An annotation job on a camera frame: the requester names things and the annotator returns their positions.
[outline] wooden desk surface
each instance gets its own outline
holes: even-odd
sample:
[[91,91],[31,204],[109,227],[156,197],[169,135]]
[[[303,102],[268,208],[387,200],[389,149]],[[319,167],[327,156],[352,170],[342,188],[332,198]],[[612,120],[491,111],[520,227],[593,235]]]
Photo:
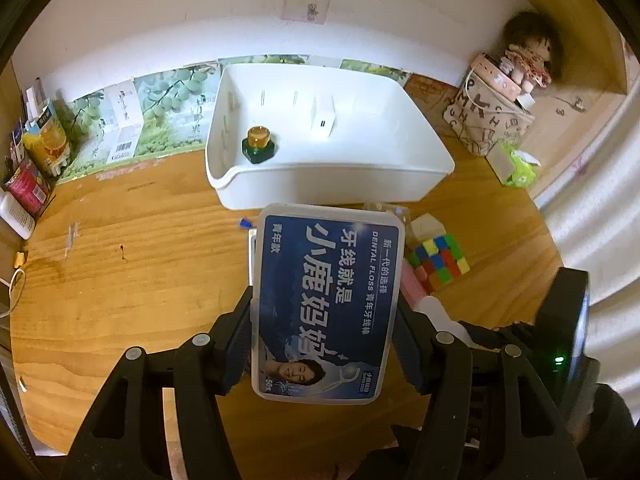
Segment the wooden desk surface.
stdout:
[[[471,265],[437,296],[453,319],[531,320],[561,265],[543,219],[484,158],[457,139],[445,143],[456,171],[409,205],[443,222]],[[176,348],[206,332],[247,283],[238,221],[257,212],[219,204],[203,152],[139,166],[59,186],[28,243],[28,282],[11,320],[16,376],[27,387],[20,396],[33,433],[64,452],[125,349]],[[65,256],[73,222],[79,236]],[[381,395],[365,406],[269,402],[247,377],[219,403],[245,479],[267,478],[265,468],[285,457],[292,475],[357,460],[393,440],[391,424],[420,426],[426,408],[395,354]],[[175,430],[168,439],[175,447]]]

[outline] curtain fold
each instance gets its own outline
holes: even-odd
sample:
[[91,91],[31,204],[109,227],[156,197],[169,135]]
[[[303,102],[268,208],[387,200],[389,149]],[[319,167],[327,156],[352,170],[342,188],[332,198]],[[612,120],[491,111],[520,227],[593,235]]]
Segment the curtain fold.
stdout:
[[588,270],[586,353],[640,416],[640,78],[607,126],[536,198],[565,266]]

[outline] blue square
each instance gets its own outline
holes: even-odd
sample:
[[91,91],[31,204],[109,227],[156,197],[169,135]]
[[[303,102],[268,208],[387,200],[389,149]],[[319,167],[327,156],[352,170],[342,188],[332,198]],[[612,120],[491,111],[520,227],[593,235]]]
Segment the blue square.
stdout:
[[435,242],[438,250],[442,251],[444,249],[449,249],[449,246],[447,245],[447,241],[444,239],[444,236],[438,236],[437,238],[434,238],[433,241]]
[[418,258],[420,258],[421,262],[423,262],[424,260],[428,260],[429,259],[429,255],[427,254],[427,249],[425,249],[422,244],[418,245],[415,248],[414,253],[415,253],[416,256],[418,256]]
[[434,254],[431,258],[431,263],[433,264],[433,266],[436,268],[436,270],[439,269],[443,269],[444,267],[447,266],[447,264],[444,263],[444,260],[442,259],[442,256],[440,256],[439,254]]

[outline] silver screw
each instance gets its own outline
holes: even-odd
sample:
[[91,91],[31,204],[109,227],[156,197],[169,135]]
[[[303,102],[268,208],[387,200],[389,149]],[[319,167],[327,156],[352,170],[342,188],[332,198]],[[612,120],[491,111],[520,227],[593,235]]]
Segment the silver screw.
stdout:
[[436,341],[443,345],[450,345],[454,341],[454,337],[449,332],[438,332]]
[[504,351],[511,357],[520,357],[522,355],[522,350],[520,350],[520,347],[516,345],[507,345],[504,347]]
[[211,341],[209,334],[197,334],[191,339],[191,342],[196,346],[204,346],[208,344],[209,341]]
[[138,348],[137,346],[132,346],[131,348],[129,348],[129,350],[127,350],[126,354],[124,354],[124,357],[126,357],[129,361],[135,361],[141,355],[142,349]]

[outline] doll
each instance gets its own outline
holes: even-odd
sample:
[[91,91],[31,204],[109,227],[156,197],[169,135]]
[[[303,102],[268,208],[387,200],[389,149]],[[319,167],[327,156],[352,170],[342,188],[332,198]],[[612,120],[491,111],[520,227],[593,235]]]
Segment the doll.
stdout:
[[545,88],[560,75],[564,51],[551,22],[535,12],[521,12],[504,27],[509,45],[500,70],[510,75],[524,93],[536,85]]

